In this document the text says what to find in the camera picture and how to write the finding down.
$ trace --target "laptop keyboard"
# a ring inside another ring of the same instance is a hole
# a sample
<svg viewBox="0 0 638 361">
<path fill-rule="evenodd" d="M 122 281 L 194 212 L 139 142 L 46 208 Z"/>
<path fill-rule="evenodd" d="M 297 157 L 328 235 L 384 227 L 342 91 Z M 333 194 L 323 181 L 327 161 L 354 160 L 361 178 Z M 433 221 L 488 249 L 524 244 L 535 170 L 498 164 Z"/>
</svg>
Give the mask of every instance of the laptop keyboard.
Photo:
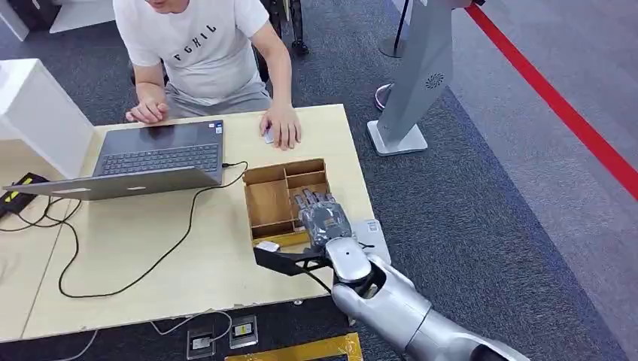
<svg viewBox="0 0 638 361">
<path fill-rule="evenodd" d="M 217 144 L 195 145 L 172 149 L 110 154 L 102 156 L 102 172 L 98 175 L 136 173 L 190 167 L 210 172 L 217 170 Z"/>
</svg>

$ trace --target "silver robotic arm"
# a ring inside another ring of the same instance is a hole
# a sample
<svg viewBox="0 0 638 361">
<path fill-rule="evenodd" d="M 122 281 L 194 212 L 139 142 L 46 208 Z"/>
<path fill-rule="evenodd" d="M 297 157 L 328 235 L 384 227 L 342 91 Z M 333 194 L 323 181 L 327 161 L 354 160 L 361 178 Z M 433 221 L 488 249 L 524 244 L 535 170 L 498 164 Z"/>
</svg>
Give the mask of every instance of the silver robotic arm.
<svg viewBox="0 0 638 361">
<path fill-rule="evenodd" d="M 380 257 L 364 254 L 353 238 L 329 241 L 326 252 L 339 280 L 332 292 L 337 307 L 372 327 L 395 350 L 418 361 L 528 360 L 511 347 L 476 335 L 434 311 L 406 276 Z M 376 290 L 361 295 L 357 285 L 366 278 L 375 279 L 372 290 Z"/>
<path fill-rule="evenodd" d="M 503 344 L 476 335 L 432 308 L 415 285 L 374 254 L 365 254 L 334 198 L 297 196 L 299 218 L 310 235 L 308 252 L 321 252 L 335 272 L 332 297 L 349 317 L 372 327 L 400 353 L 417 361 L 528 361 Z"/>
</svg>

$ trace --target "vent grille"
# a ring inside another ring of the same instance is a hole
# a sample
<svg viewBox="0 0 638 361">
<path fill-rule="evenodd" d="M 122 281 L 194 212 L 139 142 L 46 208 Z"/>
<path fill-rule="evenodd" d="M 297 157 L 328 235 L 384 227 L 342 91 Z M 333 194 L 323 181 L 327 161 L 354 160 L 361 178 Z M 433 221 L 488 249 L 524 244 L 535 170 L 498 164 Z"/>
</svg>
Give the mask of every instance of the vent grille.
<svg viewBox="0 0 638 361">
<path fill-rule="evenodd" d="M 445 80 L 445 75 L 441 73 L 431 74 L 425 81 L 425 87 L 428 89 L 436 89 L 439 86 L 441 86 L 441 84 L 443 84 L 444 80 Z"/>
</svg>

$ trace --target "red stripe on floor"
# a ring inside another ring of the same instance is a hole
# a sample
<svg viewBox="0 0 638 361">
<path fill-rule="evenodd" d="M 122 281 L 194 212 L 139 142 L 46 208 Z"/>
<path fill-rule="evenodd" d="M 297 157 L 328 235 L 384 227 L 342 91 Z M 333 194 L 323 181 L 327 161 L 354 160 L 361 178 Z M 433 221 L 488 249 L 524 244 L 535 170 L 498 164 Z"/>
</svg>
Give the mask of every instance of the red stripe on floor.
<svg viewBox="0 0 638 361">
<path fill-rule="evenodd" d="M 616 180 L 635 199 L 638 199 L 638 172 L 554 89 L 476 4 L 472 3 L 466 10 L 476 25 L 492 40 L 518 73 L 563 120 L 563 123 L 603 163 Z"/>
</svg>

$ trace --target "gray shorts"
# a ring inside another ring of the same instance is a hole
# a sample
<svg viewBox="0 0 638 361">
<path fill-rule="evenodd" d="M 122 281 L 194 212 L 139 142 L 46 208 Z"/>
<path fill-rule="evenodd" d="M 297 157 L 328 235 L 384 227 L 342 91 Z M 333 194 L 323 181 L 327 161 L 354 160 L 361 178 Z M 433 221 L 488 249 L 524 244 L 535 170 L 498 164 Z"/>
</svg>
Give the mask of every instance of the gray shorts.
<svg viewBox="0 0 638 361">
<path fill-rule="evenodd" d="M 262 82 L 246 84 L 235 94 L 216 105 L 200 105 L 187 101 L 170 83 L 166 84 L 166 102 L 169 106 L 169 119 L 205 117 L 243 113 L 246 111 L 265 111 L 270 108 L 270 95 Z"/>
</svg>

